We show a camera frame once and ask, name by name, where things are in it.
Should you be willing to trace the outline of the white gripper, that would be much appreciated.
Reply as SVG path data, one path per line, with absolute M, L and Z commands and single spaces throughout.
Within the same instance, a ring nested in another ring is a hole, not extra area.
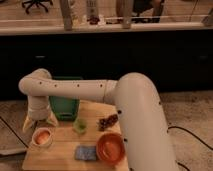
M 35 107 L 28 107 L 28 117 L 26 117 L 22 131 L 26 132 L 28 129 L 30 129 L 34 124 L 34 120 L 45 120 L 47 119 L 47 122 L 55 127 L 58 126 L 58 120 L 55 117 L 54 114 L 50 115 L 50 106 L 47 105 L 45 107 L 41 108 L 35 108 Z

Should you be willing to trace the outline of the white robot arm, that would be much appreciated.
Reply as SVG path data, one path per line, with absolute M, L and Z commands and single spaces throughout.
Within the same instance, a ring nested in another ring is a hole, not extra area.
M 24 130 L 42 120 L 58 124 L 49 102 L 51 96 L 113 105 L 125 139 L 129 169 L 179 171 L 158 91 L 146 75 L 132 72 L 118 80 L 54 80 L 48 70 L 39 68 L 22 77 L 18 88 L 28 101 Z

